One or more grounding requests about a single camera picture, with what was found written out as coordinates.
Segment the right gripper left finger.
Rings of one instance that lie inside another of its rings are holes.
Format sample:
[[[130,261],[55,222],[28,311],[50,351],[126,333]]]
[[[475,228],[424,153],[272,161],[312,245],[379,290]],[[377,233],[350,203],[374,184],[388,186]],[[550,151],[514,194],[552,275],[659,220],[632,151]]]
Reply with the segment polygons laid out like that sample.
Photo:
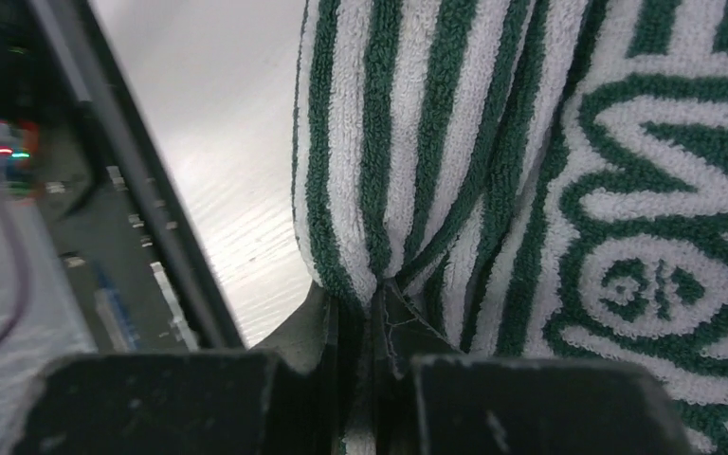
[[[279,357],[267,386],[263,454],[337,454],[338,303],[313,283],[255,348]]]

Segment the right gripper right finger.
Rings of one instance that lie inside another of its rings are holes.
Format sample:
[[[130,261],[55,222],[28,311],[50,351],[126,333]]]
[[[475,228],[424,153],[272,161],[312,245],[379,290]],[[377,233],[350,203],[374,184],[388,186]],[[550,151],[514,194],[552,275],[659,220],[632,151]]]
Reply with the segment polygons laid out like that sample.
[[[426,397],[412,361],[459,350],[435,331],[393,280],[373,295],[373,422],[378,454],[424,454]]]

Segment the green white striped towel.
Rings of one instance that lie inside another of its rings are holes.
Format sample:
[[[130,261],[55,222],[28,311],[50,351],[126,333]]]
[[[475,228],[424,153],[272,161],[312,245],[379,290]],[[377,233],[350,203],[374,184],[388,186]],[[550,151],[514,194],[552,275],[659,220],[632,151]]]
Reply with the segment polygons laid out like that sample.
[[[641,364],[728,454],[728,1],[309,1],[292,177],[357,319]]]

